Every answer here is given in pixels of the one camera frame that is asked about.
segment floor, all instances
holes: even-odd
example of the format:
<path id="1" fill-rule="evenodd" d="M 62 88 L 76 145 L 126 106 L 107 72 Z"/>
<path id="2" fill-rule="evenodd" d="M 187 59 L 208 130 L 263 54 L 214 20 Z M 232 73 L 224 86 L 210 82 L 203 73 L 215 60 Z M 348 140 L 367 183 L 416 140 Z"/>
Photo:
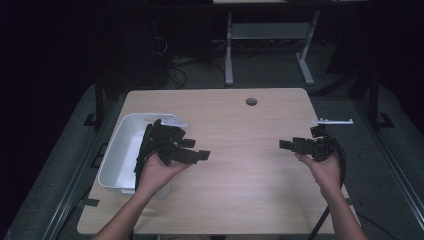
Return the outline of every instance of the floor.
<path id="1" fill-rule="evenodd" d="M 234 58 L 235 83 L 231 88 L 304 88 L 313 93 L 343 77 L 326 74 L 334 49 L 332 44 L 315 43 L 310 49 L 307 62 L 316 82 L 314 86 L 305 84 L 297 66 L 294 53 L 299 50 L 299 43 L 261 44 L 259 50 L 243 50 L 245 52 Z M 162 89 L 225 87 L 222 54 L 216 55 L 210 62 L 180 64 L 184 62 L 181 60 L 187 59 L 184 56 L 174 59 L 178 71 L 171 71 L 170 76 L 174 77 L 169 78 Z M 181 71 L 187 76 L 185 84 Z M 354 82 L 352 80 L 324 96 L 311 96 L 311 102 L 318 117 L 355 121 L 352 126 L 330 126 L 328 130 L 346 151 L 345 185 L 361 225 L 370 239 L 424 239 L 423 228 L 390 167 L 390 159 L 394 157 L 416 194 L 423 199 L 424 138 L 402 112 L 394 94 L 384 86 L 380 87 L 379 113 L 386 113 L 395 127 L 375 132 L 363 113 L 367 96 L 359 101 L 348 96 Z M 76 227 L 83 200 L 95 181 L 101 154 L 111 137 L 125 93 L 115 99 L 104 98 L 105 121 L 98 129 L 84 126 L 87 116 L 95 112 L 94 100 L 92 86 L 80 99 L 5 239 L 90 238 L 79 234 Z M 280 239 L 306 237 L 281 236 Z M 318 235 L 316 239 L 335 237 Z"/>

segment wooden table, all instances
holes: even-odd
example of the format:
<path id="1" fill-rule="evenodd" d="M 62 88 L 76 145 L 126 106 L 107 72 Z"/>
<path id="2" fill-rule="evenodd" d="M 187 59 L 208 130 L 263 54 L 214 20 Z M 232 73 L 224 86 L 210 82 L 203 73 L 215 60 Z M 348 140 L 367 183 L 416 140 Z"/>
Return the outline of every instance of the wooden table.
<path id="1" fill-rule="evenodd" d="M 257 100 L 255 106 L 246 99 Z M 311 138 L 316 118 L 303 89 L 134 91 L 117 126 L 131 113 L 171 113 L 189 123 L 186 138 L 210 150 L 171 181 L 171 192 L 153 199 L 141 215 L 137 234 L 308 234 L 326 207 L 309 169 L 279 140 Z M 89 195 L 78 231 L 99 231 L 122 207 L 99 185 Z M 333 233 L 327 218 L 320 233 Z"/>

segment dark background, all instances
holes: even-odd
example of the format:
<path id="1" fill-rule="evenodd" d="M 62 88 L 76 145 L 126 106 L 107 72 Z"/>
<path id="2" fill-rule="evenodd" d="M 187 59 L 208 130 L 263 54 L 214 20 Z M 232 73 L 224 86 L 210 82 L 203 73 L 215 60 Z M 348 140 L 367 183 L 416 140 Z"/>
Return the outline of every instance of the dark background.
<path id="1" fill-rule="evenodd" d="M 0 3 L 0 236 L 13 221 L 78 100 L 97 77 L 103 79 L 111 98 L 131 89 L 159 88 L 166 79 L 166 59 L 155 54 L 157 45 L 147 16 L 133 11 L 105 13 L 101 11 L 104 4 Z M 405 2 L 371 5 L 349 15 L 338 10 L 322 14 L 315 39 L 331 37 L 339 43 L 329 71 L 349 74 L 364 66 L 376 71 L 423 133 L 424 121 L 419 119 L 424 109 L 423 8 Z M 195 54 L 205 54 L 208 39 L 221 34 L 214 32 L 214 24 L 225 24 L 225 18 L 196 24 L 190 16 L 180 22 L 168 16 L 176 49 L 198 47 L 183 40 L 185 33 L 193 32 L 190 29 L 196 30 L 194 36 L 202 44 Z M 115 59 L 115 64 L 105 65 L 111 61 L 103 59 Z M 112 76 L 104 70 L 108 68 L 121 74 Z"/>

